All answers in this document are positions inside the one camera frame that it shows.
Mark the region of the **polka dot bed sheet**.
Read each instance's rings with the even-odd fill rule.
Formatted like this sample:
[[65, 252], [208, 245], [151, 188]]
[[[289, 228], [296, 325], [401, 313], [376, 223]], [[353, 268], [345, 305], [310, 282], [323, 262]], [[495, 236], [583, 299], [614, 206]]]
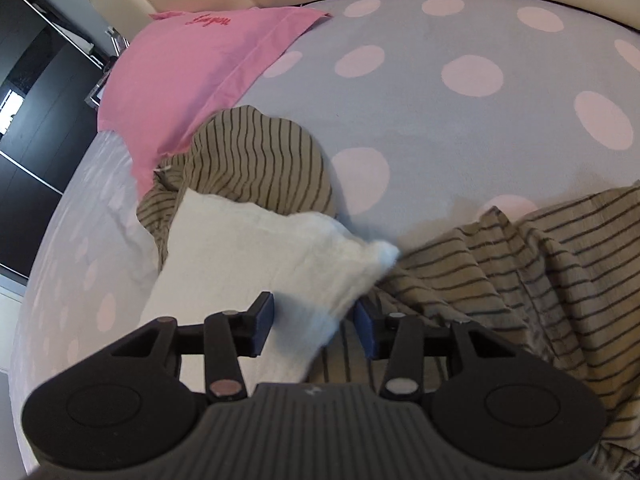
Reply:
[[[336, 215], [399, 259], [489, 209], [510, 221], [639, 188], [639, 37], [539, 0], [328, 0], [234, 107], [295, 122], [328, 165]], [[18, 445], [32, 479], [612, 479], [591, 463], [511, 470], [445, 441], [378, 394], [352, 311], [301, 382], [216, 403], [171, 451], [119, 470], [40, 462], [22, 411], [44, 382], [142, 327], [163, 269], [141, 225], [132, 159], [98, 128], [44, 234], [12, 356]]]

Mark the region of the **pink pillow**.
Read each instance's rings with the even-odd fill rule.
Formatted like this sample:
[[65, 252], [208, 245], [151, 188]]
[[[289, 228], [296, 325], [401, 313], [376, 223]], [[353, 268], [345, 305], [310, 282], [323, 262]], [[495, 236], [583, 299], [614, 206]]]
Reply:
[[117, 133], [132, 159], [137, 192], [152, 186], [166, 156], [234, 107], [262, 73], [326, 12], [284, 6], [153, 15], [107, 77], [98, 128]]

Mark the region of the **cluttered bedside table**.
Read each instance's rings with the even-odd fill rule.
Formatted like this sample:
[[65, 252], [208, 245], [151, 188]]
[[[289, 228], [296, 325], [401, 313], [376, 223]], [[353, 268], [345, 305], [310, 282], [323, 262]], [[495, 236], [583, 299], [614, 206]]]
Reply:
[[116, 29], [114, 29], [114, 27], [110, 26], [107, 29], [106, 33], [107, 33], [107, 36], [109, 36], [111, 39], [111, 43], [114, 48], [115, 54], [108, 58], [107, 62], [102, 67], [102, 74], [100, 79], [91, 89], [91, 91], [88, 93], [88, 96], [86, 96], [85, 98], [85, 102], [93, 110], [99, 109], [108, 76], [111, 75], [111, 71], [115, 63], [117, 62], [117, 60], [124, 53], [124, 51], [129, 47], [129, 41], [124, 36], [122, 36]]

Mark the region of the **beige black striped garment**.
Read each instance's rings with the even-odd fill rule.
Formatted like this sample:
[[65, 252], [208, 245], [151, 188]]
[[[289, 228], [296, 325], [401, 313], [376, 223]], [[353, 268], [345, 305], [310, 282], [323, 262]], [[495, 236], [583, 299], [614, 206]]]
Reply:
[[[159, 252], [186, 190], [277, 214], [336, 215], [328, 165], [295, 122], [224, 110], [162, 159], [137, 209]], [[403, 255], [369, 299], [433, 326], [472, 320], [584, 382], [608, 422], [591, 463], [639, 474], [639, 189], [610, 188], [510, 221], [491, 208]]]

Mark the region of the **black glossy wardrobe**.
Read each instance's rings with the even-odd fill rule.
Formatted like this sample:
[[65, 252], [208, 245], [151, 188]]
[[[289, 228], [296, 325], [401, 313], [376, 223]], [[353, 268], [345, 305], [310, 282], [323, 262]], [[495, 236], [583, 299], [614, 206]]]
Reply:
[[100, 70], [23, 0], [1, 0], [1, 265], [28, 278], [96, 136]]

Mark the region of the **white crinkled cotton garment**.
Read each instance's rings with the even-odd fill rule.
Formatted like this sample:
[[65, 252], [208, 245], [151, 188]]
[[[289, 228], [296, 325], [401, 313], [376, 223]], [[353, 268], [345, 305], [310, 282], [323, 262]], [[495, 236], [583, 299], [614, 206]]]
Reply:
[[325, 214], [281, 216], [189, 190], [140, 322], [173, 316], [200, 324], [271, 292], [276, 315], [265, 347], [240, 361], [245, 385], [253, 391], [261, 382], [301, 382], [349, 309], [398, 256], [386, 240], [366, 242]]

